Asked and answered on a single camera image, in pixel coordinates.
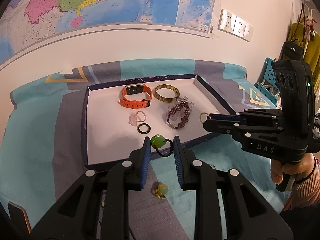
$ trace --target wall socket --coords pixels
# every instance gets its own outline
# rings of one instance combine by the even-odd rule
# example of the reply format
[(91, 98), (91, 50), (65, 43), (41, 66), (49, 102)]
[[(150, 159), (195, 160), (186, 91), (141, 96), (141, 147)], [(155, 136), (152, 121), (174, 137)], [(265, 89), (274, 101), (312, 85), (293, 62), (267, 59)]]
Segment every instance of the wall socket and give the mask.
[(243, 39), (246, 41), (251, 41), (252, 34), (253, 34), (253, 27), (249, 23), (247, 23), (247, 25), (245, 26)]
[(247, 23), (243, 19), (237, 16), (233, 34), (243, 38), (246, 24)]
[(228, 12), (227, 10), (222, 10), (219, 28), (228, 33), (233, 33), (235, 23), (236, 23), (236, 16)]

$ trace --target hand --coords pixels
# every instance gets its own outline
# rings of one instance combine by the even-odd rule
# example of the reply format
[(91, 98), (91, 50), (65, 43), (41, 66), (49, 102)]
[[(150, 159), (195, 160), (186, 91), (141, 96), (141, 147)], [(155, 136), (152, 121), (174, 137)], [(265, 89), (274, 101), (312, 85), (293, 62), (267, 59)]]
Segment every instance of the hand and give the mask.
[(283, 173), (296, 175), (296, 181), (308, 177), (315, 166), (315, 158), (312, 153), (307, 153), (302, 160), (295, 165), (285, 164), (271, 160), (271, 179), (274, 183), (280, 184), (283, 180)]

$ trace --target watch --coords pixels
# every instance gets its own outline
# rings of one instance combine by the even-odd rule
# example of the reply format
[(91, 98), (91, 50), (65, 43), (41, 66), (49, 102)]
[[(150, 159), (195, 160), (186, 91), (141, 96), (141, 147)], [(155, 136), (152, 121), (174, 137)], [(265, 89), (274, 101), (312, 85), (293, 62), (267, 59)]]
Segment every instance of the watch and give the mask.
[[(148, 99), (142, 99), (141, 101), (130, 101), (125, 98), (128, 95), (135, 95), (146, 92), (149, 95)], [(148, 88), (145, 84), (134, 84), (127, 85), (122, 90), (122, 98), (120, 99), (120, 104), (127, 108), (137, 109), (149, 107), (152, 99), (152, 90)]]

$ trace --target hanging clothes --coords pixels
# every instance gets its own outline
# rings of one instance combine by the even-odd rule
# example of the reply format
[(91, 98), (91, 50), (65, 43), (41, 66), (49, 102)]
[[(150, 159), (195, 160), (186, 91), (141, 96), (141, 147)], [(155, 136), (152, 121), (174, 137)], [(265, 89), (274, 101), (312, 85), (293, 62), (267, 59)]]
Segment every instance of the hanging clothes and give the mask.
[[(292, 40), (293, 38), (292, 36), (294, 35), (294, 32), (297, 28), (297, 24), (298, 23), (292, 24), (288, 41)], [(303, 24), (302, 23), (299, 23), (298, 29), (294, 38), (298, 39), (294, 43), (302, 46), (303, 44)], [(320, 83), (320, 36), (319, 34), (315, 35), (314, 41), (308, 42), (306, 54), (303, 61), (307, 62), (311, 67), (313, 83), (314, 83), (315, 92), (316, 92)]]

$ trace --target watch face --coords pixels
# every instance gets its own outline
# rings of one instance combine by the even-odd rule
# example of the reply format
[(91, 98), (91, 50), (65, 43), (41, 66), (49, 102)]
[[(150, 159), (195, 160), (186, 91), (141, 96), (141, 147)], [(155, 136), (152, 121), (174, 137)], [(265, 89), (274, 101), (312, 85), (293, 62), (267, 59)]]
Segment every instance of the watch face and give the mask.
[(127, 95), (135, 95), (143, 92), (143, 84), (130, 85), (126, 87)]

